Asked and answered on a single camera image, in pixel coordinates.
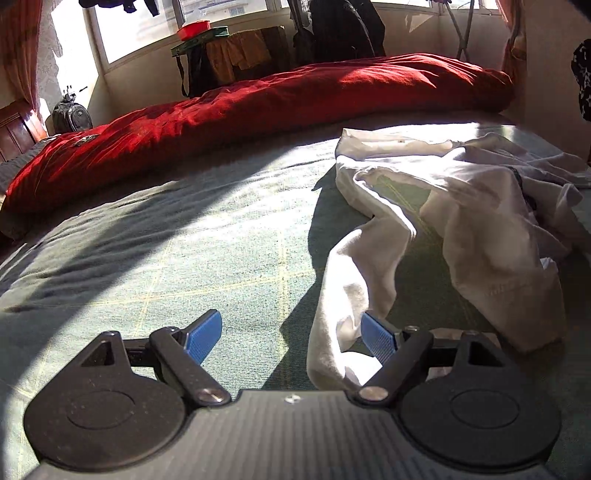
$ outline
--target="red duvet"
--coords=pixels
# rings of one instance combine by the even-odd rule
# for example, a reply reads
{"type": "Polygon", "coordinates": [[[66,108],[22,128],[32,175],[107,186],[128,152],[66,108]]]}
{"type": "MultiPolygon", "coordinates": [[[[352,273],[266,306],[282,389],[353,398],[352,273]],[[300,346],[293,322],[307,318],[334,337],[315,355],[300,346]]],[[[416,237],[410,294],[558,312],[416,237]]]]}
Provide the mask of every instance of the red duvet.
{"type": "Polygon", "coordinates": [[[374,112],[500,112],[511,99],[505,73],[436,55],[309,65],[62,135],[16,176],[3,208],[48,212],[117,180],[239,140],[374,112]],[[99,135],[78,142],[92,134],[99,135]]]}

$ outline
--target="green tray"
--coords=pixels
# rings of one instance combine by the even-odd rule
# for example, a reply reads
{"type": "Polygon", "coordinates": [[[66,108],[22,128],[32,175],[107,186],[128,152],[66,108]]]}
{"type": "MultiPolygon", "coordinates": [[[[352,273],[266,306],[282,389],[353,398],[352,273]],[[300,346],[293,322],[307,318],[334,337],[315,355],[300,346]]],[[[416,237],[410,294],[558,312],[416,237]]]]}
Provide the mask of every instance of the green tray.
{"type": "Polygon", "coordinates": [[[196,47],[197,45],[202,45],[209,41],[215,40],[216,38],[227,37],[228,35],[229,33],[227,27],[210,28],[209,30],[202,32],[193,38],[189,38],[180,45],[171,48],[170,52],[173,54],[173,57],[186,55],[188,50],[191,50],[191,48],[196,47]]]}

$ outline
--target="brown cloth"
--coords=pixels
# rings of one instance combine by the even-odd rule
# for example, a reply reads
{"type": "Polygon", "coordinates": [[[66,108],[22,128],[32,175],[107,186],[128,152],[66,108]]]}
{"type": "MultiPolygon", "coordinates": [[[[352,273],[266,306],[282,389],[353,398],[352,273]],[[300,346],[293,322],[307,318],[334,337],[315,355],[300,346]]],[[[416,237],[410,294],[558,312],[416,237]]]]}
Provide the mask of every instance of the brown cloth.
{"type": "Polygon", "coordinates": [[[248,70],[271,61],[261,30],[245,30],[207,43],[207,57],[220,85],[236,81],[234,67],[248,70]]]}

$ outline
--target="curtain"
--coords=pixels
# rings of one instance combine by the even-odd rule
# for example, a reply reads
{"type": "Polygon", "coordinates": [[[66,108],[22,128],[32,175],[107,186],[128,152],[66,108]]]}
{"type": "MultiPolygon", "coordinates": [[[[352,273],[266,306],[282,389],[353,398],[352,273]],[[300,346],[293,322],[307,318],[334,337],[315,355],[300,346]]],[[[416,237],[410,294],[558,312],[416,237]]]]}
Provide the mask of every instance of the curtain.
{"type": "Polygon", "coordinates": [[[0,13],[0,58],[16,97],[39,110],[37,50],[42,0],[17,0],[0,13]]]}
{"type": "Polygon", "coordinates": [[[516,80],[519,63],[527,56],[527,42],[525,38],[525,12],[523,0],[496,0],[505,25],[511,31],[511,36],[505,47],[502,70],[508,73],[512,80],[516,80]]]}

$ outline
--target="windowsill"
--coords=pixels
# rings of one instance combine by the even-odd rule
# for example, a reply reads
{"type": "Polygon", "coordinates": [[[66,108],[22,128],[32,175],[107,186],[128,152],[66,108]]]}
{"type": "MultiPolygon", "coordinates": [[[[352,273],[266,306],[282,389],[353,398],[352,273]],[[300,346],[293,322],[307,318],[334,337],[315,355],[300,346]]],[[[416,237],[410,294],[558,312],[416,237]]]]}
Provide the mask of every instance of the windowsill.
{"type": "MultiPolygon", "coordinates": [[[[378,11],[379,10],[405,10],[405,11],[423,12],[423,13],[431,14],[431,15],[440,15],[440,13],[437,9],[437,5],[434,5],[433,7],[420,7],[418,5],[402,5],[402,4],[396,4],[396,3],[390,3],[390,2],[377,2],[376,1],[374,3],[375,3],[375,8],[378,11]]],[[[254,12],[254,13],[246,14],[246,15],[239,15],[237,17],[230,17],[225,20],[220,20],[218,22],[212,23],[212,27],[221,27],[221,26],[235,27],[235,26],[243,24],[243,23],[249,23],[249,22],[260,21],[260,20],[273,20],[273,19],[277,19],[277,20],[281,19],[282,22],[291,21],[289,8],[282,8],[281,10],[279,10],[277,12],[271,12],[269,10],[266,10],[266,11],[254,12]]],[[[158,41],[151,43],[150,45],[146,45],[145,47],[139,48],[136,51],[133,51],[132,53],[129,53],[126,56],[121,57],[120,59],[117,59],[117,60],[105,65],[104,72],[105,72],[105,74],[107,74],[107,73],[121,67],[122,65],[125,65],[126,63],[128,63],[134,59],[137,59],[139,57],[142,57],[152,51],[159,50],[159,49],[165,48],[165,47],[172,47],[173,45],[176,45],[178,43],[181,43],[181,40],[177,37],[176,34],[169,35],[168,37],[162,38],[158,41]]]]}
{"type": "MultiPolygon", "coordinates": [[[[456,14],[468,14],[468,12],[470,11],[470,8],[468,7],[462,7],[462,8],[453,8],[451,7],[452,12],[454,13],[454,15],[456,14]]],[[[441,14],[442,15],[447,15],[447,8],[443,7],[441,9],[441,14]]],[[[501,12],[497,9],[497,10],[488,10],[486,8],[476,8],[474,10],[474,14],[475,15],[484,15],[486,17],[496,17],[496,16],[501,16],[501,12]]]]}

